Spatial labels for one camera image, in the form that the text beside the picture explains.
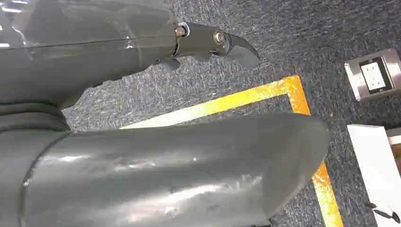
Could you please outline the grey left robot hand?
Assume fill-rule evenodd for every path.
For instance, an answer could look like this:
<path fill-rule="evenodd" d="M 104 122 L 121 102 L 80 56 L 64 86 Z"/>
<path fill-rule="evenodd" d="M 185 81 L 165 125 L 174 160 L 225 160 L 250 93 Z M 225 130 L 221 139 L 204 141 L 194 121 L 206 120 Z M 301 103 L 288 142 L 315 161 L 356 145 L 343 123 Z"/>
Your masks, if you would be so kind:
<path fill-rule="evenodd" d="M 90 87 L 211 55 L 260 61 L 245 39 L 179 22 L 157 0 L 1 1 L 1 226 L 268 225 L 327 155 L 321 119 L 73 132 L 62 113 Z"/>

